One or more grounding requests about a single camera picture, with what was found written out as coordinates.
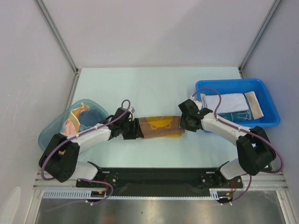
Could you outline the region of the orange brown towel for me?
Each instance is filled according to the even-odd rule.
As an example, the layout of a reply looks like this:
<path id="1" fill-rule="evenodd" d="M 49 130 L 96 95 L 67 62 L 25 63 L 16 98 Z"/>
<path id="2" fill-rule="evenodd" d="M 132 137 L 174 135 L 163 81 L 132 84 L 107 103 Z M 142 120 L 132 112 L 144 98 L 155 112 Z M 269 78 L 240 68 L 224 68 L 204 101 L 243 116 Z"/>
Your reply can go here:
<path id="1" fill-rule="evenodd" d="M 180 127 L 180 116 L 155 116 L 139 118 L 140 130 L 144 138 L 179 138 L 185 133 Z"/>

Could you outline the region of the lavender white cloth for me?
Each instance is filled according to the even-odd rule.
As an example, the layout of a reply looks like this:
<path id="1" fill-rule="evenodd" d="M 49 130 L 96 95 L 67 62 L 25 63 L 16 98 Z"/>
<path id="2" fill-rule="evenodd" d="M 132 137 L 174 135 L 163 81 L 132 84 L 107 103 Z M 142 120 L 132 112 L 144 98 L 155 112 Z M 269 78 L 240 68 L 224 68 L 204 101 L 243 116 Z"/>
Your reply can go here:
<path id="1" fill-rule="evenodd" d="M 204 107 L 215 111 L 218 103 L 218 95 L 201 94 Z M 217 109 L 217 113 L 241 112 L 249 109 L 246 98 L 242 93 L 232 93 L 221 95 L 221 103 Z"/>

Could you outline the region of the light blue towel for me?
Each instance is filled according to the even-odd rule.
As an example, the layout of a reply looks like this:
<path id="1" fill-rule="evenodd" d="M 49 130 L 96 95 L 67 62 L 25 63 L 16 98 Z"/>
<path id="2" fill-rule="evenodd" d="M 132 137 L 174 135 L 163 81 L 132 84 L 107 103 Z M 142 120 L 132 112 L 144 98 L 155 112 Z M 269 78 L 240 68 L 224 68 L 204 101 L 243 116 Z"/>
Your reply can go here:
<path id="1" fill-rule="evenodd" d="M 95 126 L 97 123 L 102 121 L 105 117 L 101 113 L 101 111 L 92 109 L 89 111 L 81 112 L 79 115 L 79 132 L 82 132 L 86 129 L 89 129 Z"/>

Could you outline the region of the Doraemon teal beige towel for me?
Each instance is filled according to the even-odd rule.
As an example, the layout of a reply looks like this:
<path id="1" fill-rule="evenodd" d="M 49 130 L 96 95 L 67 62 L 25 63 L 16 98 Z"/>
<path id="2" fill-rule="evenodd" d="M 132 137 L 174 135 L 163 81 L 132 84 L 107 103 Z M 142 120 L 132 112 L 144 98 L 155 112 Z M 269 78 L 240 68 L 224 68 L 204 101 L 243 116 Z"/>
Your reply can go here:
<path id="1" fill-rule="evenodd" d="M 253 121 L 264 117 L 264 113 L 254 91 L 243 93 L 249 109 L 241 112 L 218 113 L 219 116 L 233 122 Z"/>

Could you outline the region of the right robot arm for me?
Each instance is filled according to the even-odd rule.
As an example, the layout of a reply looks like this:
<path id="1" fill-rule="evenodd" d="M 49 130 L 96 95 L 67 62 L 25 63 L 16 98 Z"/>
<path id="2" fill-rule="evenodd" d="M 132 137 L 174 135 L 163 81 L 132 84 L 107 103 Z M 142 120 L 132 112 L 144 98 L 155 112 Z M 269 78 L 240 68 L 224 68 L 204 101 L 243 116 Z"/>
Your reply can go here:
<path id="1" fill-rule="evenodd" d="M 243 174 L 257 175 L 276 159 L 276 152 L 270 146 L 268 136 L 261 127 L 238 126 L 217 117 L 208 108 L 199 109 L 198 104 L 191 99 L 187 99 L 178 107 L 182 112 L 182 129 L 191 132 L 199 129 L 212 132 L 236 146 L 237 158 L 222 165 L 220 173 L 215 176 L 215 182 L 219 187 L 227 187 L 233 178 Z"/>

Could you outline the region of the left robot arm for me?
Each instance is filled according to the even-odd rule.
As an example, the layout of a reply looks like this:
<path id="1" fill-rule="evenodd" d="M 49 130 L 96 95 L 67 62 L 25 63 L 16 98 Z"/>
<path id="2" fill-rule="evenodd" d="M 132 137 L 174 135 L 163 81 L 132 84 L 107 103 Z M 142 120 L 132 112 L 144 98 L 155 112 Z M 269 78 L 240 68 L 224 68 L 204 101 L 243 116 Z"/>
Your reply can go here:
<path id="1" fill-rule="evenodd" d="M 65 136 L 55 134 L 39 160 L 44 180 L 65 182 L 69 179 L 86 179 L 93 187 L 101 185 L 101 168 L 93 162 L 79 162 L 79 155 L 94 145 L 122 135 L 124 140 L 143 138 L 140 122 L 133 118 L 132 108 L 118 108 L 114 115 L 98 121 L 79 133 Z"/>

